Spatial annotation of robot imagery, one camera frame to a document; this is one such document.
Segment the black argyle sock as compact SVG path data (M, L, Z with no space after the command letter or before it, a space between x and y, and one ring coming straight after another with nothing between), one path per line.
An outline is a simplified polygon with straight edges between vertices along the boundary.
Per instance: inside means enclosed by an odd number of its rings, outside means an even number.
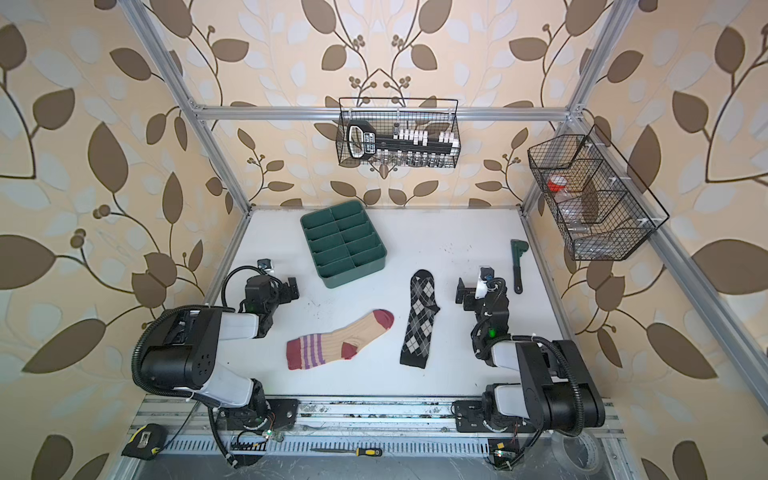
M425 269L416 271L410 280L410 310L400 354L401 365L426 368L439 310L432 273Z

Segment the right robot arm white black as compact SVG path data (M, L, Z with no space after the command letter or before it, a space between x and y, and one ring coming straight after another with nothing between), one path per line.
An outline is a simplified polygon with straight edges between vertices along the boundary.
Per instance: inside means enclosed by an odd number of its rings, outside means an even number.
M455 302L475 314L470 333L475 358L518 375L516 383L492 383L478 400L452 405L461 433L506 433L516 427L578 436L605 424L605 405L571 340L512 334L504 279L486 275L475 287L459 281Z

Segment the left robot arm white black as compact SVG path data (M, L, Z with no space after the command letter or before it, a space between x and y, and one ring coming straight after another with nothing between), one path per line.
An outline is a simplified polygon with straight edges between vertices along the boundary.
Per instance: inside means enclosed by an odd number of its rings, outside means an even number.
M297 280L273 275L271 261L244 265L221 283L218 305L186 305L164 311L144 330L134 349L134 383L146 393L197 401L217 425L267 432L292 427L296 399L267 398L256 378L242 376L218 360L227 343L263 339L277 309L300 298Z

